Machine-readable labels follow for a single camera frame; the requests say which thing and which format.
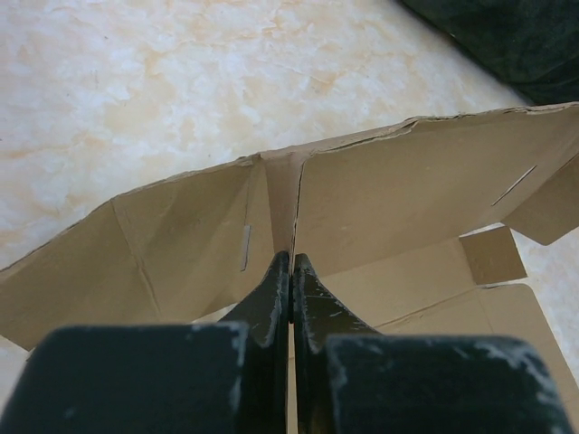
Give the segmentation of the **brown cardboard box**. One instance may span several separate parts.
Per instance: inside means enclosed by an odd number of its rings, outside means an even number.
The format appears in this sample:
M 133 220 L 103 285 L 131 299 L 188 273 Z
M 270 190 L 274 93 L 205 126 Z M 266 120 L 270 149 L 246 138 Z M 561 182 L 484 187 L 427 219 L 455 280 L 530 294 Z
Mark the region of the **brown cardboard box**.
M 289 254 L 292 276 L 384 335 L 504 335 L 539 354 L 572 423 L 578 389 L 513 236 L 578 225 L 576 104 L 402 124 L 245 157 L 118 195 L 1 273 L 1 332 L 221 320 Z

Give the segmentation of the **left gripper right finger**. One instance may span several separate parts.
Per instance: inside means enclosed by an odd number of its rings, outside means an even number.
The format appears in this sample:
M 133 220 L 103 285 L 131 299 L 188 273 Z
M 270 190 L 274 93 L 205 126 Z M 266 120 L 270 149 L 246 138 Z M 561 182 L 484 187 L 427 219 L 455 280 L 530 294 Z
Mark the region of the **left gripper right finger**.
M 384 335 L 299 254 L 292 276 L 301 433 L 570 433 L 546 365 L 504 335 Z

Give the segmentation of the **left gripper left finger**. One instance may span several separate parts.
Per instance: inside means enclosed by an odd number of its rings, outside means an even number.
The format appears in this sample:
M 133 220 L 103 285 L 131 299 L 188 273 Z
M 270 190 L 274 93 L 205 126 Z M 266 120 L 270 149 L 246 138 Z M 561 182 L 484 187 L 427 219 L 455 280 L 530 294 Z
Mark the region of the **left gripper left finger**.
M 290 257 L 221 320 L 50 333 L 6 405 L 10 433 L 283 433 Z

